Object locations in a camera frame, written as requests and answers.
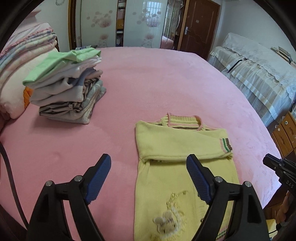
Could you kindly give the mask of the yellow striped knit sweater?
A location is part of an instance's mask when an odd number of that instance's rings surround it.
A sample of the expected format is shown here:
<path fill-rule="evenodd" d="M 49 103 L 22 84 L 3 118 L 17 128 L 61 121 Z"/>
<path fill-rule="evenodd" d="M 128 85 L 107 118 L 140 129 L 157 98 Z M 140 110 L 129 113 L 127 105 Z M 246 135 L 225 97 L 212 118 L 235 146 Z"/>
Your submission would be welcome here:
<path fill-rule="evenodd" d="M 193 154 L 216 176 L 238 183 L 227 131 L 211 128 L 194 116 L 168 113 L 155 122 L 135 125 L 139 155 L 135 186 L 135 240 L 191 240 L 207 204 L 186 168 Z"/>

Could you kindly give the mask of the stack of folded clothes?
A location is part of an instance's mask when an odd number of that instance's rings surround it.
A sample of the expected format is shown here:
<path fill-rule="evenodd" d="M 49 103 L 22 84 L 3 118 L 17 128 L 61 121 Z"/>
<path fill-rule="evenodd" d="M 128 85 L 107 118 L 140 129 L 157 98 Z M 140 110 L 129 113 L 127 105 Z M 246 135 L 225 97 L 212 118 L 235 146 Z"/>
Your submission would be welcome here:
<path fill-rule="evenodd" d="M 25 78 L 30 103 L 53 121 L 87 125 L 93 108 L 106 93 L 101 80 L 101 51 L 95 48 L 53 52 Z"/>

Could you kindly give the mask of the wooden drawer cabinet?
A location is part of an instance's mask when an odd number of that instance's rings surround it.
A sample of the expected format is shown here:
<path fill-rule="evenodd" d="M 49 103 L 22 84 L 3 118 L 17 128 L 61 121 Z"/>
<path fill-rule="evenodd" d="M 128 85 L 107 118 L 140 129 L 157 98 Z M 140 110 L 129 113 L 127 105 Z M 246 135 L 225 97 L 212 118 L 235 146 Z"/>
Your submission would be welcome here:
<path fill-rule="evenodd" d="M 295 148 L 296 148 L 296 125 L 295 119 L 290 112 L 288 112 L 280 124 L 278 124 L 271 137 L 275 142 L 282 158 L 295 162 Z"/>

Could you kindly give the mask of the lace covered furniture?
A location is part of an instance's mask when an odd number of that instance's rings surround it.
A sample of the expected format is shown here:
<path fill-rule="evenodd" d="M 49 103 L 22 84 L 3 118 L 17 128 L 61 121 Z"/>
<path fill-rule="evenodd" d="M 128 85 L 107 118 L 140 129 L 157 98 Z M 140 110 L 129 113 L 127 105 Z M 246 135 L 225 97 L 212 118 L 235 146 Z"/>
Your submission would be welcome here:
<path fill-rule="evenodd" d="M 295 102 L 295 68 L 254 40 L 228 33 L 208 62 L 243 93 L 265 126 L 279 123 Z"/>

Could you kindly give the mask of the books on covered furniture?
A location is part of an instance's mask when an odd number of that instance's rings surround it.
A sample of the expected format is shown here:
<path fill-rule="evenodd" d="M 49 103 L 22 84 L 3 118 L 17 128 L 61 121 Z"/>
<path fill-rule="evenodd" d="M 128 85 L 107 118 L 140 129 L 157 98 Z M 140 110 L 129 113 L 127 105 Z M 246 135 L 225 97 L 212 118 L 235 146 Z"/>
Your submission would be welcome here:
<path fill-rule="evenodd" d="M 281 56 L 285 61 L 287 61 L 290 65 L 295 67 L 295 61 L 293 61 L 291 54 L 286 51 L 285 49 L 281 48 L 280 46 L 276 47 L 271 47 L 270 48 L 272 51 L 274 51 L 276 54 Z"/>

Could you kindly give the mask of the pink bed blanket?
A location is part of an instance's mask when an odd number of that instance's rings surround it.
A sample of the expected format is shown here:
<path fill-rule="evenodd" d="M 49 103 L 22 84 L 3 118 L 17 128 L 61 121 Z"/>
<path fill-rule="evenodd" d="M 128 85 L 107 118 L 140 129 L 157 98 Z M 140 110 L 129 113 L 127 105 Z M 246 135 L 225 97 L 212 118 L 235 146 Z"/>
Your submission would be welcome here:
<path fill-rule="evenodd" d="M 227 130 L 240 182 L 250 181 L 266 206 L 280 183 L 263 165 L 279 156 L 267 128 L 242 92 L 198 55 L 137 47 L 105 48 L 98 68 L 106 94 L 88 125 L 48 120 L 35 105 L 1 133 L 18 197 L 30 218 L 46 181 L 70 181 L 107 153 L 111 170 L 90 209 L 106 240 L 133 240 L 138 153 L 135 124 L 167 113 L 199 116 Z"/>

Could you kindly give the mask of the brown wooden door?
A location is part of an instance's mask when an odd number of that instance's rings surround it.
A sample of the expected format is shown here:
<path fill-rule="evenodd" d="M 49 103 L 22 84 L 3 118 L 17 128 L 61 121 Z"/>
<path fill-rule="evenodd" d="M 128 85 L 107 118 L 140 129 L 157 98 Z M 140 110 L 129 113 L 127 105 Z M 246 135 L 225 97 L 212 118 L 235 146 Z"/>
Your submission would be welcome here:
<path fill-rule="evenodd" d="M 195 53 L 207 59 L 220 15 L 221 1 L 186 1 L 178 51 Z"/>

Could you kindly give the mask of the folded striped pink quilt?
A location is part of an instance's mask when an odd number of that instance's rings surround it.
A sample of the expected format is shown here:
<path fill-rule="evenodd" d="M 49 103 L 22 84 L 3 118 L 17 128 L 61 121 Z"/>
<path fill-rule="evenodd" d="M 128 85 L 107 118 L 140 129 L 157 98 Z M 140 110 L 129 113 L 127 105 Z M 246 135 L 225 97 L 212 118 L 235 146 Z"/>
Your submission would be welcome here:
<path fill-rule="evenodd" d="M 48 23 L 19 27 L 1 51 L 1 114 L 17 119 L 29 105 L 32 90 L 23 80 L 49 52 L 57 35 Z"/>

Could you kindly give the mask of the floral sliding wardrobe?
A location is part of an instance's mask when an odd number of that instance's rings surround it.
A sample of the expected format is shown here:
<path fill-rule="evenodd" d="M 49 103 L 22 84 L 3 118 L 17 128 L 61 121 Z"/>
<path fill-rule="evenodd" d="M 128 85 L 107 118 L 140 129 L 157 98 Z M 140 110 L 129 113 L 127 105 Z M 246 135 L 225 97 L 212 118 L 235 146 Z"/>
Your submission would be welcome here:
<path fill-rule="evenodd" d="M 71 49 L 173 49 L 184 1 L 69 1 Z"/>

